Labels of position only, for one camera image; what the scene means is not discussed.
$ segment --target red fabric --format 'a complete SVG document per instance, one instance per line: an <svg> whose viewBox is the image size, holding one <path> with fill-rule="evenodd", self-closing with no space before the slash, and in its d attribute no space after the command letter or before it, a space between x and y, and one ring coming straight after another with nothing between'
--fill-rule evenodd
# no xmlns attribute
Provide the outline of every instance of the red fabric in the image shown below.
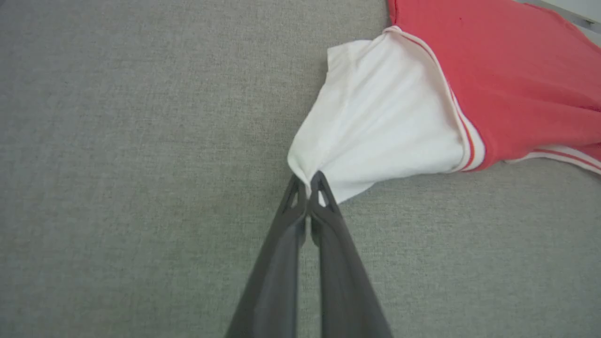
<svg viewBox="0 0 601 338"><path fill-rule="evenodd" d="M513 0L389 0L435 53L486 155L478 170L564 145L601 161L601 49L553 11Z"/></svg>

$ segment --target white fabric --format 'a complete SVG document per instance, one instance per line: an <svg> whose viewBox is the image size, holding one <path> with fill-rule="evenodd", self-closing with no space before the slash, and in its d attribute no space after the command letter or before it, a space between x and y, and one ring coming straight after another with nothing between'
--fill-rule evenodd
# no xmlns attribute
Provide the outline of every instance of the white fabric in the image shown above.
<svg viewBox="0 0 601 338"><path fill-rule="evenodd" d="M288 164L307 188L324 172L339 203L378 181L459 170L464 143L447 93L431 56L394 31L330 48Z"/></svg>

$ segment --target gray fabric surface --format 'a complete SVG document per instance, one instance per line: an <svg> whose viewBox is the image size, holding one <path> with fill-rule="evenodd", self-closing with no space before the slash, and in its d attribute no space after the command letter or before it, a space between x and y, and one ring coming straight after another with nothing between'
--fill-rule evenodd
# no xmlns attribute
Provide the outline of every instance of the gray fabric surface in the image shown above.
<svg viewBox="0 0 601 338"><path fill-rule="evenodd" d="M7 0L0 337L220 337L325 78L384 0ZM532 160L342 205L397 337L599 337L601 181ZM319 336L317 250L299 337Z"/></svg>

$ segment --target garment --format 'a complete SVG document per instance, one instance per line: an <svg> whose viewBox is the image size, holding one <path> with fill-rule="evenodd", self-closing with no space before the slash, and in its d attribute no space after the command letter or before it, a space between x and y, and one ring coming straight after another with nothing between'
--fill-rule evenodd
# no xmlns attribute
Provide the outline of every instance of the garment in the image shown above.
<svg viewBox="0 0 601 338"><path fill-rule="evenodd" d="M512 0L388 3L393 25L436 55L483 140L478 170L549 157L601 174L601 49L574 25Z"/></svg>
<svg viewBox="0 0 601 338"><path fill-rule="evenodd" d="M601 49L512 0L389 0L393 26L328 50L288 153L338 201L414 174L547 157L601 174Z"/></svg>

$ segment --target red and white garment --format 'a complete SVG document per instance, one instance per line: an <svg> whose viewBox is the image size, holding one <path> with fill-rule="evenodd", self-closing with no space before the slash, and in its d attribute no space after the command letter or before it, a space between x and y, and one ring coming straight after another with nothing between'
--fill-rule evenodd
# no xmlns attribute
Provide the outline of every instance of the red and white garment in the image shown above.
<svg viewBox="0 0 601 338"><path fill-rule="evenodd" d="M380 180L547 157L601 174L601 49L512 0L389 0L393 26L328 50L288 163L338 201Z"/></svg>

